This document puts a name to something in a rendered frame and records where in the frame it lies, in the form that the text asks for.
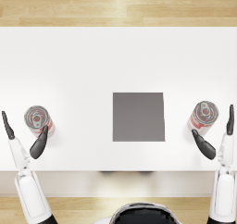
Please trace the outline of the dark round robot body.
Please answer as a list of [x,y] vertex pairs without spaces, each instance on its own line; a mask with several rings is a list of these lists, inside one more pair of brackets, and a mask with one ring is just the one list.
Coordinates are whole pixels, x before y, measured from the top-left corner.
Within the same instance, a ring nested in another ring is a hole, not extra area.
[[132,203],[119,208],[113,216],[93,224],[182,224],[165,206],[155,203]]

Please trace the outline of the red can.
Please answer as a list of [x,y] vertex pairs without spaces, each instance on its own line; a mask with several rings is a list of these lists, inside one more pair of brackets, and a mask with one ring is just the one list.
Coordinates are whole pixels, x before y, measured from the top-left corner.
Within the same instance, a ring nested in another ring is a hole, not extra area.
[[187,127],[197,130],[200,135],[205,135],[218,119],[217,106],[209,101],[199,102],[187,121]]
[[48,136],[55,132],[55,124],[43,106],[31,106],[24,115],[24,121],[32,134],[38,137],[43,132],[43,127],[48,127]]

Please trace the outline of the dark grey square mat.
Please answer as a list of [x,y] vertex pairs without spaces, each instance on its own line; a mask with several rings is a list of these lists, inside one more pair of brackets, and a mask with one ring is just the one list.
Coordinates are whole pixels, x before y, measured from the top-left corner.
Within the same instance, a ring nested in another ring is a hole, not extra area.
[[164,142],[162,93],[113,93],[114,142]]

